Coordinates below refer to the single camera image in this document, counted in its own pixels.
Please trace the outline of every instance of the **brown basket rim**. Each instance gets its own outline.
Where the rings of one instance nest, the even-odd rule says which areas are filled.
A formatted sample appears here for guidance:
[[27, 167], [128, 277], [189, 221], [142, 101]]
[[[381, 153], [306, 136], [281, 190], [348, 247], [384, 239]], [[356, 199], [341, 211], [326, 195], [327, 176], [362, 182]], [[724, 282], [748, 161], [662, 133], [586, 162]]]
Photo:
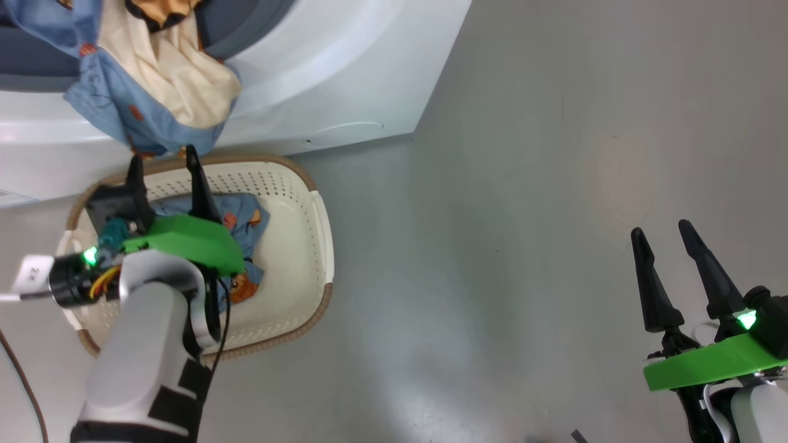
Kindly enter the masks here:
[[[220, 165], [226, 163], [249, 163], [249, 162], [267, 162], [267, 163], [277, 163], [282, 165], [286, 168], [291, 169], [294, 173], [296, 173], [301, 180], [303, 180], [304, 184], [307, 186], [309, 191], [316, 191], [318, 189], [315, 186], [312, 177], [309, 173], [293, 162], [288, 158], [281, 157], [280, 155], [275, 154], [223, 154], [223, 153], [212, 153], [202, 157], [200, 162], [205, 165]], [[145, 163], [145, 175], [151, 175], [155, 173], [164, 173], [168, 171], [173, 171], [176, 169], [183, 169], [185, 168], [185, 160], [182, 158], [167, 158], [165, 160], [158, 160], [152, 162]], [[122, 183], [123, 180], [126, 178], [125, 173], [116, 173], [110, 175], [108, 177], [102, 178], [100, 181], [94, 183], [90, 188], [88, 188], [85, 192], [83, 192], [74, 203], [74, 206], [71, 208], [71, 212], [69, 213], [69, 217], [66, 219], [65, 222], [65, 229], [67, 231], [73, 231], [77, 227], [77, 223], [80, 220], [80, 215], [82, 214], [82, 210], [85, 207], [85, 203], [87, 199], [93, 194], [96, 188], [98, 188], [102, 184], [119, 184]], [[281, 335], [277, 335], [275, 337], [271, 337], [264, 341], [259, 341], [257, 343], [246, 344], [244, 346], [240, 346], [238, 348], [233, 348], [224, 351], [221, 354], [220, 360], [229, 360], [235, 359], [237, 357], [245, 356], [254, 352], [259, 352], [264, 349], [272, 348], [274, 346], [278, 346], [279, 344], [287, 343], [289, 341], [293, 341], [296, 338], [301, 337], [304, 335], [309, 329], [312, 329], [320, 319], [323, 317], [326, 309], [329, 307], [329, 301], [331, 301], [331, 294], [333, 290], [333, 283], [326, 283], [325, 287], [323, 288], [323, 297], [320, 300], [320, 304], [318, 305], [318, 309], [312, 314], [309, 319], [304, 322], [301, 326], [295, 328], [294, 330], [283, 333]], [[97, 357], [101, 352], [101, 348], [96, 344], [95, 340], [91, 336], [90, 331], [87, 329], [78, 329], [76, 331], [76, 335], [79, 337], [82, 346], [85, 348], [85, 351], [89, 353], [93, 357]], [[203, 356], [203, 361], [208, 364], [214, 361], [216, 354], [206, 354]]]

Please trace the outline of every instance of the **green light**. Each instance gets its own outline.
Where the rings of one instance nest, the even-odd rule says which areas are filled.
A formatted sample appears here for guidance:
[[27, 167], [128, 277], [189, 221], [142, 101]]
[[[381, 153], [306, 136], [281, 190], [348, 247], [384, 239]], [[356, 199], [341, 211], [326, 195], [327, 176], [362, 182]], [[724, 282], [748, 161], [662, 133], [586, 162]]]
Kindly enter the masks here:
[[99, 249], [96, 246], [94, 246], [93, 248], [90, 248], [87, 251], [83, 252], [82, 258], [85, 259], [85, 262], [88, 265], [94, 266], [96, 264], [96, 252], [98, 251]]
[[744, 326], [744, 329], [749, 330], [749, 328], [753, 327], [756, 319], [755, 314], [756, 311], [750, 311], [738, 316], [738, 321]]

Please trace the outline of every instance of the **black cable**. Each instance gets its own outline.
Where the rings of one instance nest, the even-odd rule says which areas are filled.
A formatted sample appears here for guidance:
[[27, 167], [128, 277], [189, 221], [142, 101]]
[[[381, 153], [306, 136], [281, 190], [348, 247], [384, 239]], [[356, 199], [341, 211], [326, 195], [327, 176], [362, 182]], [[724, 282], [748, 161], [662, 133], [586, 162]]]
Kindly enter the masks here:
[[227, 285], [225, 282], [217, 278], [219, 280], [219, 284], [225, 290], [225, 301], [227, 302], [227, 311], [225, 311], [225, 331], [221, 335], [221, 343], [219, 344], [219, 350], [216, 352], [216, 358], [214, 358], [214, 367], [211, 368], [210, 373], [216, 373], [216, 366], [219, 364], [219, 359], [221, 358], [222, 352], [225, 350], [225, 342], [227, 341], [227, 331], [230, 330], [230, 291], [227, 289]]
[[24, 371], [22, 370], [22, 365], [19, 364], [19, 360], [17, 359], [17, 356], [11, 350], [11, 345], [8, 343], [8, 341], [6, 340], [6, 336], [3, 335], [1, 330], [0, 330], [0, 342], [2, 342], [2, 347], [3, 349], [6, 350], [6, 354], [8, 354], [8, 358], [11, 359], [11, 364], [13, 365], [13, 369], [17, 370], [17, 375], [19, 375], [19, 379], [22, 381], [22, 386], [24, 387], [24, 391], [28, 394], [28, 399], [30, 399], [30, 403], [33, 405], [33, 409], [35, 410], [35, 417], [39, 420], [39, 427], [41, 428], [41, 441], [43, 443], [49, 443], [49, 434], [46, 433], [44, 414], [41, 413], [41, 407], [39, 406], [39, 402], [35, 399], [35, 394], [33, 394], [33, 388], [31, 388], [30, 383], [28, 383], [28, 377], [24, 375]]

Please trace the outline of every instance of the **orange and black fabric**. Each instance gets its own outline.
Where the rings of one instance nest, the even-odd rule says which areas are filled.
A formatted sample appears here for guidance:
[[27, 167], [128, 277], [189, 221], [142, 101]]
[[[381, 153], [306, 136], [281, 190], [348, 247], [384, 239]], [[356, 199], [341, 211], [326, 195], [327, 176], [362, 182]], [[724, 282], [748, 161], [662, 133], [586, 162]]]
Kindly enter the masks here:
[[125, 0], [131, 15], [145, 20], [148, 31], [157, 32], [179, 24], [200, 0]]

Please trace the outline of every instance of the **yellow wire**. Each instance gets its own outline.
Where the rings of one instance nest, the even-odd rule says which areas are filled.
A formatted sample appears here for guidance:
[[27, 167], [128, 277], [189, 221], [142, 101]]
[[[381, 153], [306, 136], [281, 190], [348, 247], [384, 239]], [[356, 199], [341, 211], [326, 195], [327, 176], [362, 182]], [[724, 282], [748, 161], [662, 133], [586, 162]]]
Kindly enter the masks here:
[[121, 272], [121, 267], [120, 266], [113, 266], [113, 267], [109, 268], [104, 274], [101, 275], [101, 277], [96, 278], [96, 281], [93, 282], [93, 285], [91, 286], [91, 290], [88, 293], [88, 295], [92, 299], [94, 299], [96, 297], [96, 291], [100, 287], [106, 286], [106, 284], [109, 284], [109, 282], [112, 281], [112, 279], [115, 278], [115, 276], [119, 272]]

